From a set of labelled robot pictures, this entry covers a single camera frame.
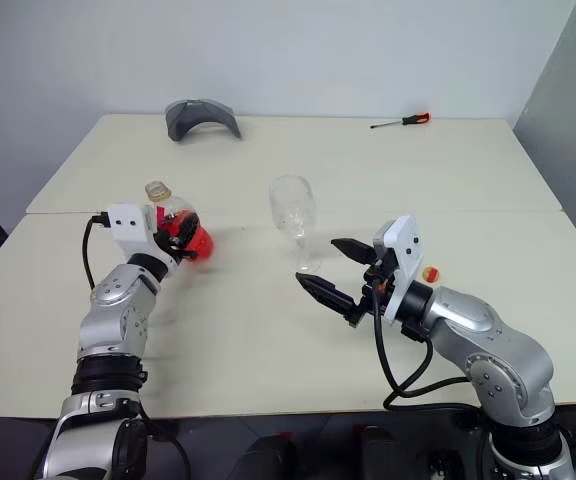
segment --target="clear wine glass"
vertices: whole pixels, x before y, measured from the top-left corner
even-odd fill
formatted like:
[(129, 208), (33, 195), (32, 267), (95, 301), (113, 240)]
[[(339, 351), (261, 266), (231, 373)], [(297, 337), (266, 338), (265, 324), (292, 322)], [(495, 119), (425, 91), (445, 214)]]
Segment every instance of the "clear wine glass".
[(297, 241), (297, 271), (313, 273), (320, 265), (313, 254), (311, 235), (315, 228), (316, 205), (308, 181), (297, 175), (283, 175), (270, 184), (270, 207), (277, 229)]

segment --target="screwdriver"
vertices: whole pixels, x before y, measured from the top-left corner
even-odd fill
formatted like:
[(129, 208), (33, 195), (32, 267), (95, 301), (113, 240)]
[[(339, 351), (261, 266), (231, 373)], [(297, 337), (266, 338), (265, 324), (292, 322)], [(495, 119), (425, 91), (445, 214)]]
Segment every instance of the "screwdriver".
[(388, 125), (419, 125), (420, 123), (428, 123), (430, 121), (430, 114), (418, 113), (417, 115), (411, 115), (410, 117), (404, 117), (401, 120), (388, 123), (380, 123), (378, 125), (371, 125), (370, 128), (387, 127)]

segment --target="black cable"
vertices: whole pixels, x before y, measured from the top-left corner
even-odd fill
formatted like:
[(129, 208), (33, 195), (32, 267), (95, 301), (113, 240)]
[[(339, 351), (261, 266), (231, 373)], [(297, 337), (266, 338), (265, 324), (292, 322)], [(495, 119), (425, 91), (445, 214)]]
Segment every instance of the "black cable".
[(477, 442), (477, 452), (475, 453), (475, 462), (477, 462), (477, 480), (485, 480), (486, 478), (484, 472), (484, 448), (486, 448), (488, 430), (485, 428), (485, 423), (483, 425), (484, 427), (482, 428), (481, 436)]
[(95, 288), (95, 281), (92, 278), (90, 265), (88, 264), (88, 238), (90, 238), (90, 230), (92, 229), (93, 223), (95, 223), (94, 217), (90, 217), (88, 223), (86, 223), (84, 238), (81, 241), (81, 258), (84, 261), (84, 270), (86, 271), (86, 278), (88, 279), (88, 284), (90, 285), (91, 290)]
[(386, 410), (445, 410), (445, 409), (458, 409), (458, 410), (479, 410), (477, 407), (472, 405), (467, 405), (464, 403), (438, 403), (431, 405), (413, 405), (413, 406), (393, 406), (391, 403), (397, 398), (414, 398), (426, 393), (438, 390), (440, 388), (446, 387), (448, 385), (453, 385), (456, 383), (469, 382), (466, 377), (454, 377), (435, 382), (433, 384), (427, 385), (416, 390), (407, 390), (415, 381), (421, 377), (421, 375), (426, 371), (433, 355), (432, 342), (429, 339), (424, 339), (426, 343), (426, 356), (419, 367), (401, 384), (397, 383), (392, 370), (390, 369), (390, 364), (388, 363), (388, 357), (386, 356), (386, 349), (384, 347), (384, 338), (381, 325), (381, 307), (379, 305), (379, 281), (375, 280), (372, 284), (372, 303), (373, 303), (373, 319), (374, 319), (374, 331), (375, 331), (375, 344), (377, 346), (377, 355), (379, 357), (379, 363), (381, 364), (381, 369), (388, 380), (388, 384), (392, 388), (392, 393), (386, 397), (383, 402), (383, 407)]
[(179, 443), (179, 440), (177, 440), (177, 438), (174, 435), (171, 435), (170, 432), (167, 432), (163, 428), (159, 428), (159, 425), (153, 422), (150, 419), (150, 417), (146, 415), (144, 407), (141, 404), (139, 405), (139, 415), (141, 415), (141, 418), (143, 418), (144, 423), (148, 428), (150, 428), (151, 430), (155, 430), (160, 436), (164, 437), (166, 440), (168, 440), (175, 446), (184, 462), (184, 473), (185, 473), (184, 480), (190, 480), (192, 474), (190, 468), (190, 459), (188, 458), (188, 454), (186, 453), (184, 447), (181, 445), (181, 443)]

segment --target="white table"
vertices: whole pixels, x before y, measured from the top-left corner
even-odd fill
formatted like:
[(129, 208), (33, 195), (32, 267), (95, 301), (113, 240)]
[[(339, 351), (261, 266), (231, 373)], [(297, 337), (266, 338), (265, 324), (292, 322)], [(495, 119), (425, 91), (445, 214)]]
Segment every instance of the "white table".
[(286, 173), (308, 178), (322, 218), (344, 211), (347, 225), (367, 211), (381, 219), (393, 209), (561, 209), (504, 120), (369, 129), (375, 121), (238, 117), (243, 140), (221, 125), (203, 124), (175, 144), (160, 115), (107, 115), (28, 213), (142, 203), (144, 185), (160, 179), (214, 221), (265, 223), (268, 185)]
[[(327, 241), (369, 241), (385, 218), (369, 225), (343, 212), (322, 217), (319, 273), (356, 296), (362, 267)], [(69, 394), (89, 305), (80, 257), (87, 218), (28, 215), (0, 250), (0, 416), (55, 417)], [(556, 400), (576, 402), (576, 231), (566, 215), (420, 213), (418, 224), (425, 263), (440, 269), (440, 283), (487, 300), (538, 339), (555, 364)], [(380, 409), (388, 390), (371, 322), (353, 330), (301, 289), (290, 244), (269, 219), (206, 226), (213, 258), (182, 264), (151, 316), (146, 409), (157, 417)], [(90, 260), (97, 280), (122, 261), (110, 232), (93, 231)], [(398, 328), (385, 336), (401, 378), (423, 347)], [(436, 356), (424, 380), (457, 373)], [(416, 400), (432, 401), (476, 398), (459, 385)]]

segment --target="orange object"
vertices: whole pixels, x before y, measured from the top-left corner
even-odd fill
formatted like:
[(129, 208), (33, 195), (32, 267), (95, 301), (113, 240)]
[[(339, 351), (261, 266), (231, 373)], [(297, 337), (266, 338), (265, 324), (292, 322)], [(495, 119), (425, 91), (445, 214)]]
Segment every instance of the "orange object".
[(426, 267), (421, 273), (421, 276), (428, 283), (435, 283), (437, 280), (439, 280), (439, 270), (437, 270), (435, 267)]

